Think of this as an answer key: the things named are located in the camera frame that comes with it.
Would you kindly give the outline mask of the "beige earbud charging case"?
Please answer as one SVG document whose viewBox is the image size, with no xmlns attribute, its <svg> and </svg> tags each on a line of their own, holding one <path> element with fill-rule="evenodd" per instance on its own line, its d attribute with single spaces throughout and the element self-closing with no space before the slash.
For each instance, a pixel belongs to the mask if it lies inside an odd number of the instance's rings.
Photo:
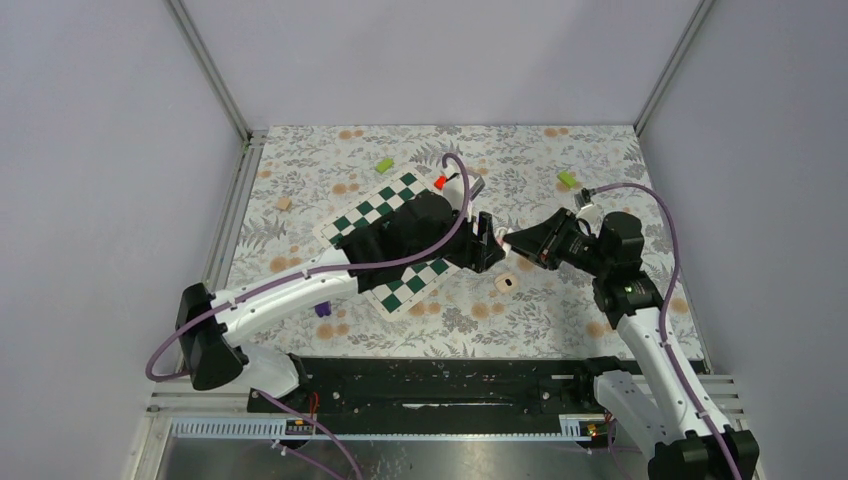
<svg viewBox="0 0 848 480">
<path fill-rule="evenodd" d="M 501 294 L 510 294 L 518 287 L 518 284 L 518 278 L 511 272 L 501 274 L 494 280 L 494 286 Z"/>
</svg>

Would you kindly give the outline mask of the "white earbud case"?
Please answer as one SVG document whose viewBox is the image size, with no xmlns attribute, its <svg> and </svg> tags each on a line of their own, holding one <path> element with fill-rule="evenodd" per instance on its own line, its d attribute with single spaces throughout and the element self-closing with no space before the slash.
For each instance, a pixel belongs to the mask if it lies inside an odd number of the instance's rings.
<svg viewBox="0 0 848 480">
<path fill-rule="evenodd" d="M 512 247 L 504 240 L 504 237 L 505 237 L 506 234 L 507 234 L 506 231 L 501 232 L 501 233 L 497 233 L 496 234 L 496 241 L 497 241 L 498 245 L 500 246 L 500 248 L 503 250 L 504 254 L 506 256 L 508 256 L 511 252 Z"/>
</svg>

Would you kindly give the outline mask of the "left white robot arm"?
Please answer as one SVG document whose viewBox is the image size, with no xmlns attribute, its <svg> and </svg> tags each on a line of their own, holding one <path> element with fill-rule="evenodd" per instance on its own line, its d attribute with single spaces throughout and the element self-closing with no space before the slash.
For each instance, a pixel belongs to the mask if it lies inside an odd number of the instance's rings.
<svg viewBox="0 0 848 480">
<path fill-rule="evenodd" d="M 332 300 L 386 286 L 429 261 L 482 273 L 505 257 L 491 222 L 486 212 L 470 219 L 441 195 L 425 192 L 266 284 L 237 292 L 186 288 L 176 327 L 192 387 L 240 385 L 271 395 L 285 410 L 301 409 L 311 388 L 302 367 L 291 354 L 252 343 L 256 333 Z"/>
</svg>

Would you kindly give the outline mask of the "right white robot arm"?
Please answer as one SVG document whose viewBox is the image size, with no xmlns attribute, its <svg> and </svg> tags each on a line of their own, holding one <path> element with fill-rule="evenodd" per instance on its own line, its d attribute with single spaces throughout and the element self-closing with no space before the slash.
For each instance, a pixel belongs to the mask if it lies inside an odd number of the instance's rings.
<svg viewBox="0 0 848 480">
<path fill-rule="evenodd" d="M 508 233 L 511 250 L 548 270 L 567 263 L 593 277 L 598 308 L 633 354 L 650 392 L 633 384 L 613 357 L 590 359 L 573 386 L 583 410 L 604 408 L 648 462 L 651 479 L 751 479 L 759 445 L 714 403 L 665 320 L 663 298 L 642 268 L 642 223 L 606 215 L 598 234 L 560 209 L 548 220 Z"/>
</svg>

